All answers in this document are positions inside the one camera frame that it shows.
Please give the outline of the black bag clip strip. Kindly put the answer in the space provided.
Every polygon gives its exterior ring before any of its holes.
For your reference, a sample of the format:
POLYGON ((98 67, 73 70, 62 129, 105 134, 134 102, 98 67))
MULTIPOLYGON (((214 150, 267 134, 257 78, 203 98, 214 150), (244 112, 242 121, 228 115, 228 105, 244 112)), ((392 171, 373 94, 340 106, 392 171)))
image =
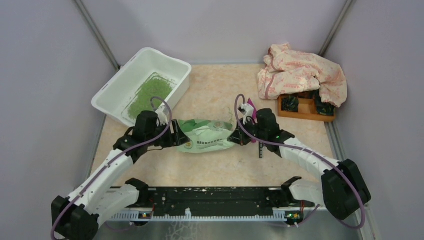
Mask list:
POLYGON ((259 159, 263 159, 263 157, 264 157, 263 148, 264 147, 261 144, 258 146, 258 157, 259 157, 259 159))

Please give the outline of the green cat litter bag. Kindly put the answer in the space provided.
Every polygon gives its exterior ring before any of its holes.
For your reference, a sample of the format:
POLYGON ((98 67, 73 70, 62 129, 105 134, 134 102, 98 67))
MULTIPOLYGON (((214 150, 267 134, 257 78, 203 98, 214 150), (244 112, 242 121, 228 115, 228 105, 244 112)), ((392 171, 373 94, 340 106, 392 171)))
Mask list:
POLYGON ((179 127, 190 142, 177 147, 177 151, 188 154, 203 154, 223 151, 235 146, 228 140, 233 133, 233 125, 219 120, 190 119, 179 120, 179 127))

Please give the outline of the purple plastic scoop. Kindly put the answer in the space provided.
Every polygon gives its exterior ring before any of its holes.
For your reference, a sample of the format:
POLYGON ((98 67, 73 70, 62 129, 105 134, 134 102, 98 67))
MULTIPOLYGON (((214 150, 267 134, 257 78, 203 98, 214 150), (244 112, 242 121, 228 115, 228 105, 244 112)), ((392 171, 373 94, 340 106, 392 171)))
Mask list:
POLYGON ((254 103, 253 103, 253 101, 251 100, 251 98, 249 98, 248 100, 247 100, 247 112, 248 112, 248 115, 254 120, 254 121, 256 121, 256 119, 257 119, 257 109, 256 109, 256 107, 255 107, 255 105, 254 105, 254 103))

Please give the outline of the white plastic litter box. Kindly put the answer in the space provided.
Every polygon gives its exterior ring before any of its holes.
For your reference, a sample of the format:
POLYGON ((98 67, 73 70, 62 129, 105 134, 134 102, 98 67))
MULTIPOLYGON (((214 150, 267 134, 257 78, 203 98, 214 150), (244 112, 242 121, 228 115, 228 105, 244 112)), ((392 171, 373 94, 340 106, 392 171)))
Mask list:
POLYGON ((128 61, 92 98, 92 106, 116 122, 132 127, 136 119, 128 117, 127 106, 136 91, 154 72, 174 82, 175 87, 164 99, 171 109, 181 100, 190 86, 192 66, 180 59, 145 47, 128 61))

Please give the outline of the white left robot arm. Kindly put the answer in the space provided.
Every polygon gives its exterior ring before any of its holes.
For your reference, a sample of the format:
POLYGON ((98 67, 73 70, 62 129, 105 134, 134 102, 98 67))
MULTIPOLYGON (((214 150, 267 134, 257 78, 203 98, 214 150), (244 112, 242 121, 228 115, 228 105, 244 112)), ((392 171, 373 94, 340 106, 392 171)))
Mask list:
POLYGON ((131 168, 149 147, 173 148, 190 142, 177 120, 163 113, 142 111, 113 145, 105 161, 68 196, 57 196, 51 204, 50 237, 59 234, 68 240, 92 240, 99 228, 126 207, 151 205, 149 186, 131 178, 111 192, 113 183, 131 168))

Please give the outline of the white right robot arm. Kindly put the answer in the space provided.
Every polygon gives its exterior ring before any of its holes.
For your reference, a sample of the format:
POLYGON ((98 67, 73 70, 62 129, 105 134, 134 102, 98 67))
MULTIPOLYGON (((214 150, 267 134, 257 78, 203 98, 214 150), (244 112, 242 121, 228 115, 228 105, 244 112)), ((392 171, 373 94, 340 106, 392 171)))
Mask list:
POLYGON ((235 109, 243 117, 237 119, 228 141, 245 146, 255 140, 282 159, 292 161, 313 175, 317 182, 292 178, 282 186, 281 199, 287 206, 308 201, 325 207, 342 221, 357 210, 363 211, 371 193, 357 164, 346 159, 327 157, 302 143, 294 134, 283 130, 269 108, 260 109, 253 119, 254 109, 242 104, 235 109))

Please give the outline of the spilled green litter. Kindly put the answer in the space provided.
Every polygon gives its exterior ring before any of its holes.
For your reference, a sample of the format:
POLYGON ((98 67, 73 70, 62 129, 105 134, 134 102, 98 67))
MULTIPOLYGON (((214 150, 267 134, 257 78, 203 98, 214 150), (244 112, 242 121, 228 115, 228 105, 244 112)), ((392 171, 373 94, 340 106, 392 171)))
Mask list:
POLYGON ((234 122, 234 111, 230 107, 227 107, 227 110, 228 110, 228 122, 232 124, 234 122))

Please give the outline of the green litter in box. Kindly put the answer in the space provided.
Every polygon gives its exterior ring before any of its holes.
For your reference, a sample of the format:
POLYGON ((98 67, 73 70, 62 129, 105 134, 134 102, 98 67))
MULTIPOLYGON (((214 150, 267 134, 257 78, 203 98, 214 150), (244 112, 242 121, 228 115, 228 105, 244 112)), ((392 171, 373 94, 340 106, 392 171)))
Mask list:
POLYGON ((142 111, 150 111, 152 97, 166 99, 173 91, 175 83, 161 74, 154 72, 135 92, 135 97, 128 104, 126 110, 131 120, 135 120, 142 111))

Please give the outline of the dark patterned item left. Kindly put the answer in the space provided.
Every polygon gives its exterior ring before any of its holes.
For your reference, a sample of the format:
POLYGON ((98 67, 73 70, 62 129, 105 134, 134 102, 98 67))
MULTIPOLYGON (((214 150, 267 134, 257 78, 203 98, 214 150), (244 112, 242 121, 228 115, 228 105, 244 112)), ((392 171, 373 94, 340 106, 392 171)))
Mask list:
POLYGON ((283 97, 281 100, 281 110, 285 112, 295 112, 299 111, 299 100, 293 95, 283 97))

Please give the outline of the dark patterned item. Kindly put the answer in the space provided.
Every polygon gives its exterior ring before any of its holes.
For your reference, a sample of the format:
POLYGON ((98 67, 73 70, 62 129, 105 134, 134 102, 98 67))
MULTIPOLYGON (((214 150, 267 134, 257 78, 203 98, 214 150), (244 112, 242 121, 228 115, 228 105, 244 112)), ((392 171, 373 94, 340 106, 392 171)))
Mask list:
POLYGON ((281 100, 281 110, 285 112, 295 112, 299 111, 299 100, 293 95, 283 97, 281 100))
POLYGON ((314 94, 314 103, 317 114, 323 116, 334 116, 335 115, 335 107, 328 102, 322 102, 320 94, 318 91, 314 94))

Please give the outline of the wooden tray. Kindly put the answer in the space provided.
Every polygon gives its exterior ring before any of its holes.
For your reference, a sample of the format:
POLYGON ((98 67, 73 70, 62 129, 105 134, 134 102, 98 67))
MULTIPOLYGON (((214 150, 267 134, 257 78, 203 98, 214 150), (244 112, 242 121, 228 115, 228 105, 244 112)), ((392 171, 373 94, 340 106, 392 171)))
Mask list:
POLYGON ((320 122, 326 122, 326 123, 330 123, 336 119, 336 114, 332 116, 319 114, 316 108, 315 101, 313 99, 300 98, 298 100, 299 103, 298 103, 297 111, 283 110, 283 101, 284 99, 289 97, 290 97, 289 95, 280 95, 278 97, 277 112, 279 117, 320 121, 320 122))

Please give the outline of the pink patterned cloth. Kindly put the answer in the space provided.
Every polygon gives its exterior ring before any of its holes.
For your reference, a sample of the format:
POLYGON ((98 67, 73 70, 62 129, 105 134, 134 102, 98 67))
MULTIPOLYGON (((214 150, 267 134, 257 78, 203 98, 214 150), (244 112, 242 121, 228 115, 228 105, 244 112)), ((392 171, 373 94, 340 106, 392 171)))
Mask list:
POLYGON ((323 103, 339 108, 348 97, 347 78, 341 66, 314 53, 293 50, 289 43, 273 44, 257 74, 258 96, 276 100, 318 90, 323 103))

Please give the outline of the dark patterned item right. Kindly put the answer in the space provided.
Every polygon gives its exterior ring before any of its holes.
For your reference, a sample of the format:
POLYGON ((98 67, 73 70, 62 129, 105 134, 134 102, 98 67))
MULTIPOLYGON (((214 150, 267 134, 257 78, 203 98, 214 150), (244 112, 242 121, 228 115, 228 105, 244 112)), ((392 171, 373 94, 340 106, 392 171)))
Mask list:
POLYGON ((328 102, 322 102, 320 94, 318 91, 314 94, 314 103, 317 114, 323 116, 334 116, 335 115, 335 107, 328 102))

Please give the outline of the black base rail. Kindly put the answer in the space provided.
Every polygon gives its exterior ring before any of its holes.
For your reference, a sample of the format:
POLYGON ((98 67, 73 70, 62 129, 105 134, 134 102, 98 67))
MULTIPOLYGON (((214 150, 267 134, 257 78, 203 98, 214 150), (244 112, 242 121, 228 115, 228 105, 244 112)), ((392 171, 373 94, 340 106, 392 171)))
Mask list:
POLYGON ((290 200, 280 187, 153 187, 110 221, 296 223, 316 205, 290 200))

